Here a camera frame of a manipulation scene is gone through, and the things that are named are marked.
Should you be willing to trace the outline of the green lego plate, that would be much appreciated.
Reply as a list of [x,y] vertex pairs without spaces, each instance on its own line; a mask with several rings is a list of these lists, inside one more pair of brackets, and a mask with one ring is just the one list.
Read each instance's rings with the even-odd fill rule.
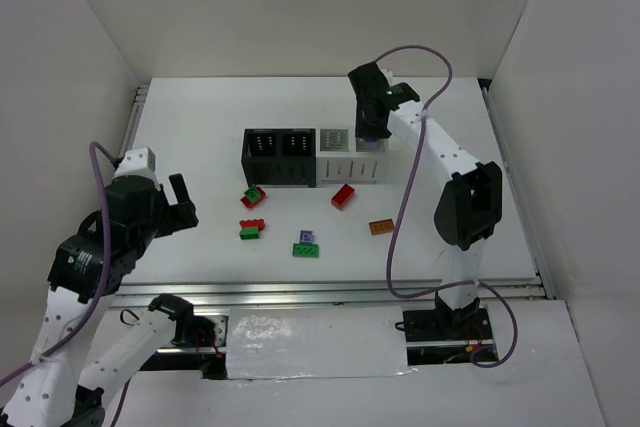
[[320,249],[317,244],[313,243],[294,243],[292,247],[292,256],[296,258],[318,258]]

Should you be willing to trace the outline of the purple small lego brick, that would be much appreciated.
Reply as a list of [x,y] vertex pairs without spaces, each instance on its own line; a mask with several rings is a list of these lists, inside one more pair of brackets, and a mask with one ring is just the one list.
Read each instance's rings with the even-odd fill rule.
[[301,230],[299,234],[299,242],[302,244],[313,244],[314,233],[311,230]]

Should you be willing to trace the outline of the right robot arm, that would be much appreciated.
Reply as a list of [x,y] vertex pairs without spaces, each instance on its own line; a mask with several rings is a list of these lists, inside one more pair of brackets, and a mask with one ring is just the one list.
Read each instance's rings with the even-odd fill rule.
[[502,219],[503,176],[495,162],[482,163],[463,149],[428,113],[407,83],[391,84],[376,62],[349,72],[356,98],[355,134],[365,141],[396,136],[414,152],[407,184],[420,166],[435,176],[440,197],[433,222],[451,247],[452,259],[435,289],[439,327],[453,331],[479,309],[479,276],[487,240]]

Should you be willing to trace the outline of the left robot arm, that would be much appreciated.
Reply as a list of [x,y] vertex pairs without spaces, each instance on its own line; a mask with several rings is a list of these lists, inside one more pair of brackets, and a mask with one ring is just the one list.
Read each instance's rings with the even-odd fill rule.
[[175,204],[149,178],[114,179],[101,188],[101,209],[58,247],[43,325],[1,409],[2,425],[100,426],[108,406],[124,400],[133,376],[159,348],[214,344],[213,321],[196,315],[187,300],[161,294],[106,354],[87,360],[102,317],[151,241],[198,224],[183,177],[169,181]]

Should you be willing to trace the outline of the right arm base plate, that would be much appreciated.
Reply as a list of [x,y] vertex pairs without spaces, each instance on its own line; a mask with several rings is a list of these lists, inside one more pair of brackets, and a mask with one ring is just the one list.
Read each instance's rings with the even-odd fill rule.
[[408,310],[403,311],[402,316],[402,320],[395,323],[395,328],[404,333],[409,343],[461,341],[464,345],[484,345],[493,342],[493,332],[485,308],[480,308],[468,320],[456,325],[446,324],[435,310]]

